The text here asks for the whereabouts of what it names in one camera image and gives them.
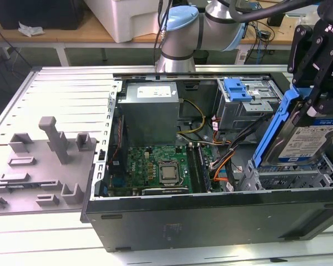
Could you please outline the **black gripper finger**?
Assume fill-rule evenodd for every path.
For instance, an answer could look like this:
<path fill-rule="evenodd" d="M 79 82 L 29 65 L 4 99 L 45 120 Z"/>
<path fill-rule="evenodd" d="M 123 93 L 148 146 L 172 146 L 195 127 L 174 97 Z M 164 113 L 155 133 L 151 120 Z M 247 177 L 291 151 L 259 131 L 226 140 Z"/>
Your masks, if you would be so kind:
<path fill-rule="evenodd" d="M 321 99 L 316 97 L 307 110 L 308 116 L 325 116 L 333 111 L 333 98 Z"/>
<path fill-rule="evenodd" d="M 308 116 L 310 103 L 316 98 L 333 98 L 333 93 L 314 94 L 314 77 L 317 74 L 314 63 L 314 26 L 299 25 L 295 29 L 294 39 L 287 66 L 288 72 L 293 74 L 291 89 L 287 92 L 289 102 L 287 113 L 294 116 L 291 119 L 295 126 L 309 126 L 317 119 L 333 118 L 333 111 L 325 116 Z"/>

